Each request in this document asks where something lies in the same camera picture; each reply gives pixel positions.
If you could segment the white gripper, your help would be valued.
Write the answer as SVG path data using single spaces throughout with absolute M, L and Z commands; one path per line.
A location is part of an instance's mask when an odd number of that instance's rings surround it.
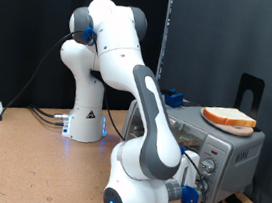
M 201 192 L 195 187 L 197 169 L 200 157 L 193 151 L 185 151 L 182 155 L 180 168 L 164 186 L 167 189 L 167 203 L 200 203 Z M 201 189 L 208 191 L 208 184 L 204 179 L 200 180 Z

